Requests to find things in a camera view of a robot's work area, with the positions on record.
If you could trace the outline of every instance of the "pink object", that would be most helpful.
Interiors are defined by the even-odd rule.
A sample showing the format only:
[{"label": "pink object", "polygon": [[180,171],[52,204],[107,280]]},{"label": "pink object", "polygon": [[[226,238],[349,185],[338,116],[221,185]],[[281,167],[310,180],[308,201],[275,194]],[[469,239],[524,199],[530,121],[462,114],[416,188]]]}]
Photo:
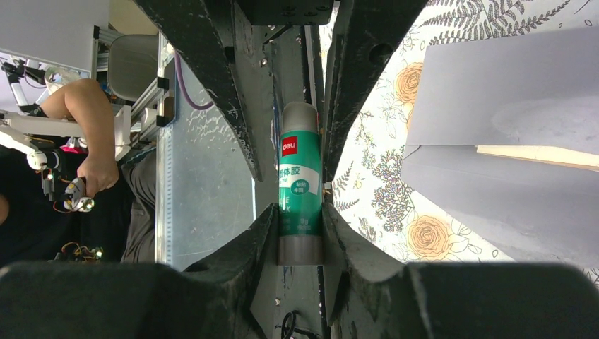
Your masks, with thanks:
[{"label": "pink object", "polygon": [[62,146],[60,147],[61,150],[63,150],[64,152],[68,152],[68,153],[75,153],[75,154],[87,154],[88,150],[86,150],[85,148],[71,148],[68,146]]}]

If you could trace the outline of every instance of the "gray pants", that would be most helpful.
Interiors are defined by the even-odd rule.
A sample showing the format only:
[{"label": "gray pants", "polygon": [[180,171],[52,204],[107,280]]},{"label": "gray pants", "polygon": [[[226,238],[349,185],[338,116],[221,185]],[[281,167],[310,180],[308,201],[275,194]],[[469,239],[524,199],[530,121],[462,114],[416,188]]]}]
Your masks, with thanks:
[{"label": "gray pants", "polygon": [[121,262],[154,262],[154,219],[156,209],[156,152],[138,164],[124,167],[123,175],[135,199],[125,252]]}]

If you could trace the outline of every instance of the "gray cardboard box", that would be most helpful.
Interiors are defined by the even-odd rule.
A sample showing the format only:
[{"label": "gray cardboard box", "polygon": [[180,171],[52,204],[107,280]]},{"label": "gray cardboard box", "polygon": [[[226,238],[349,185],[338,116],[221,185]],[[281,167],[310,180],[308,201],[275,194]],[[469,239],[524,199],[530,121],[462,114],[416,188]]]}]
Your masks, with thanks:
[{"label": "gray cardboard box", "polygon": [[599,30],[430,47],[402,178],[520,261],[599,266],[599,172],[476,153],[599,155]]}]

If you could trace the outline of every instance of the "person's arm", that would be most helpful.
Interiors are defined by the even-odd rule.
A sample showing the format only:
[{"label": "person's arm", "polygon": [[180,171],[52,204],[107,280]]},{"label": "person's arm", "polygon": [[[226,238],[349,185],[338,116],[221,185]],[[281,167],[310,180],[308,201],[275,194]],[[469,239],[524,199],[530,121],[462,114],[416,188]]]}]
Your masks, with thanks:
[{"label": "person's arm", "polygon": [[114,113],[97,81],[81,79],[52,93],[41,108],[49,118],[73,118],[85,135],[89,155],[77,171],[86,179],[86,195],[108,189],[117,182],[114,160]]}]

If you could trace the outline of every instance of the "orange rose print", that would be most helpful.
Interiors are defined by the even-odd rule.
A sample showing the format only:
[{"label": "orange rose print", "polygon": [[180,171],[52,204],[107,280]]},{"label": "orange rose print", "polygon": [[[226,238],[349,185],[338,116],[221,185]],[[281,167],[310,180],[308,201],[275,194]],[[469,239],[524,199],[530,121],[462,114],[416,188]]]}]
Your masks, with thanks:
[{"label": "orange rose print", "polygon": [[416,92],[420,84],[420,74],[422,73],[422,62],[409,64],[397,75],[395,89],[397,98],[404,104],[414,104],[416,102]]},{"label": "orange rose print", "polygon": [[449,253],[449,225],[423,215],[408,226],[408,246],[424,260],[441,260]]}]

